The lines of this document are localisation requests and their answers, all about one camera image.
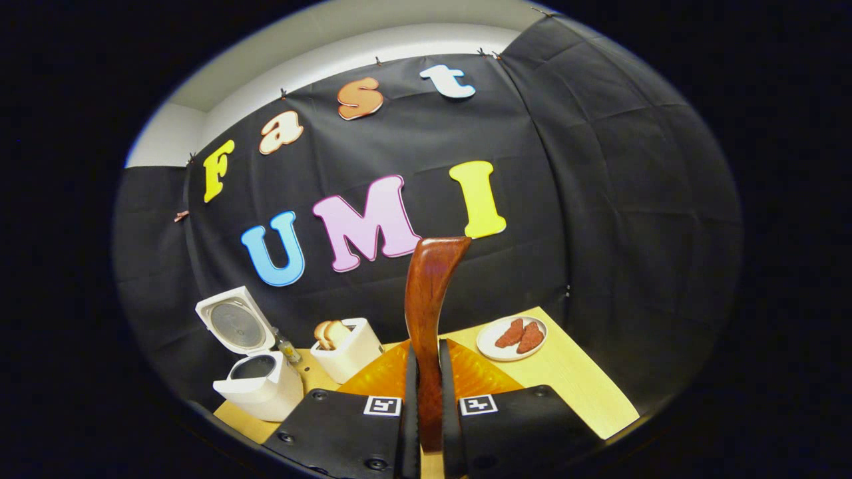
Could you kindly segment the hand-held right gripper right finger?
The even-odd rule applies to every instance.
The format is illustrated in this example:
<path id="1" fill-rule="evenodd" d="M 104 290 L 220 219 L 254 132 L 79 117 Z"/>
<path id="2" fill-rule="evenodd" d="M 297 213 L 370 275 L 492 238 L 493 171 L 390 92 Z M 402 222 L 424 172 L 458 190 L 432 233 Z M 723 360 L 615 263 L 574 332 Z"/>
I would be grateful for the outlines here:
<path id="1" fill-rule="evenodd" d="M 439 341 L 445 479 L 556 479 L 603 440 L 548 385 L 455 399 L 447 340 Z"/>

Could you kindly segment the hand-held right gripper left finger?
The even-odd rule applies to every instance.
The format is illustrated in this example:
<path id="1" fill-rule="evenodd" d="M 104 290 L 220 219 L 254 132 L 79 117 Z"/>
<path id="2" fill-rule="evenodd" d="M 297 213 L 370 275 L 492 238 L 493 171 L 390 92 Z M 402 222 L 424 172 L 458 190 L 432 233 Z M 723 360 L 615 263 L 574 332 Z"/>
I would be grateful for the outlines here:
<path id="1" fill-rule="evenodd" d="M 311 389 L 264 448 L 319 479 L 420 479 L 418 370 L 409 345 L 402 342 L 375 361 L 398 361 L 379 384 L 403 393 Z"/>

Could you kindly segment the brown wooden spoon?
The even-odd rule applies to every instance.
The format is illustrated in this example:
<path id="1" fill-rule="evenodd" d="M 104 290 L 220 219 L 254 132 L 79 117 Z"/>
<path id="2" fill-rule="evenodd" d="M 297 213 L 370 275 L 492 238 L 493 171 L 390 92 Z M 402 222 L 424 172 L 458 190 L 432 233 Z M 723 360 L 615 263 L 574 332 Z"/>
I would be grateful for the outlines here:
<path id="1" fill-rule="evenodd" d="M 418 366 L 418 434 L 424 454 L 438 454 L 442 449 L 439 316 L 451 277 L 471 242 L 467 236 L 421 239 L 407 273 L 404 313 Z"/>

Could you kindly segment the white rice cooker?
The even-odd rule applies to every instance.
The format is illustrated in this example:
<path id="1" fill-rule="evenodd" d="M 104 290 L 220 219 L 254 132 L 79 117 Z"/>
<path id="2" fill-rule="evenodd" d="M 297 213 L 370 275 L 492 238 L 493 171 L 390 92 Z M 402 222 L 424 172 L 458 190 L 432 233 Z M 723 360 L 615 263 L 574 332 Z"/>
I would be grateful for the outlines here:
<path id="1" fill-rule="evenodd" d="M 281 422 L 304 397 L 302 378 L 281 351 L 281 337 L 246 286 L 196 303 L 195 312 L 210 333 L 241 355 L 214 391 L 254 418 Z"/>

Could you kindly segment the round white plate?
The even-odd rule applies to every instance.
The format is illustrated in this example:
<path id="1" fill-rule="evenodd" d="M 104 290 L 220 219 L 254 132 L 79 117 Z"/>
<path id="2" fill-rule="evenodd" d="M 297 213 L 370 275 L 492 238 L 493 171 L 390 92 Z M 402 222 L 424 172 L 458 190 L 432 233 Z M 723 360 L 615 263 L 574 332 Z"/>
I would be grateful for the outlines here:
<path id="1" fill-rule="evenodd" d="M 533 324 L 536 325 L 536 329 L 539 331 L 541 336 L 541 340 L 538 341 L 536 345 L 526 347 L 526 349 L 521 352 L 519 352 L 519 348 L 523 341 L 504 347 L 497 345 L 498 340 L 505 336 L 507 331 L 511 330 L 512 325 L 515 321 L 517 321 L 517 319 L 521 320 L 521 331 L 527 329 L 527 325 Z M 494 321 L 484 325 L 477 335 L 477 348 L 482 355 L 490 358 L 490 360 L 500 362 L 519 361 L 530 357 L 539 351 L 539 349 L 541 349 L 544 345 L 547 337 L 548 327 L 542 319 L 529 315 L 509 315 L 500 319 L 494 319 Z"/>

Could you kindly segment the white toaster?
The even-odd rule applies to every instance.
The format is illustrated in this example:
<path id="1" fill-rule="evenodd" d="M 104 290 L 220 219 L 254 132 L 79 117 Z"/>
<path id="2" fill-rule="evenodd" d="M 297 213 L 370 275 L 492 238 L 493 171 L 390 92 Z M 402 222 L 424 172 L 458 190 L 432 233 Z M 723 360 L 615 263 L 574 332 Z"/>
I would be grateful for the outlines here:
<path id="1" fill-rule="evenodd" d="M 352 333 L 343 345 L 334 351 L 323 351 L 316 341 L 311 347 L 311 355 L 329 377 L 338 384 L 344 384 L 362 368 L 383 354 L 383 346 L 375 336 L 365 318 L 338 319 L 347 325 Z"/>

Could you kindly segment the red meat slice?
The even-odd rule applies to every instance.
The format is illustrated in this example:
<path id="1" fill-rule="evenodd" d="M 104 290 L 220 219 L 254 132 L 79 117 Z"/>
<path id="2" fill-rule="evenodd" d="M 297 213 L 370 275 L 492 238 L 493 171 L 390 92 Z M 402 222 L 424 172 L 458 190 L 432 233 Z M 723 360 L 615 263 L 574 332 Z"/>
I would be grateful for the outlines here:
<path id="1" fill-rule="evenodd" d="M 538 346 L 544 342 L 544 338 L 544 331 L 542 331 L 538 323 L 530 322 L 526 325 L 526 327 L 524 327 L 515 351 L 517 354 L 526 354 L 527 352 L 533 351 L 533 349 L 538 348 Z"/>
<path id="2" fill-rule="evenodd" d="M 524 321 L 523 318 L 515 318 L 514 321 L 511 322 L 508 329 L 500 336 L 494 345 L 498 348 L 505 348 L 512 345 L 517 345 L 524 335 Z"/>

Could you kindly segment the clear glass bottle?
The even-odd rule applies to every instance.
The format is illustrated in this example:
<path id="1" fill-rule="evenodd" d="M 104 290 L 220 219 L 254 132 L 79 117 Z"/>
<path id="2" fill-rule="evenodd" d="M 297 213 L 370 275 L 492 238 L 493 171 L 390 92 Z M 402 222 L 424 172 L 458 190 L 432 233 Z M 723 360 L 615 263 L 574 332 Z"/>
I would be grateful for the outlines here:
<path id="1" fill-rule="evenodd" d="M 289 339 L 287 339 L 282 333 L 280 333 L 279 328 L 272 327 L 272 331 L 275 339 L 275 347 L 278 351 L 282 352 L 285 355 L 287 361 L 292 365 L 297 365 L 301 363 L 302 356 L 299 354 L 298 350 L 292 345 Z"/>

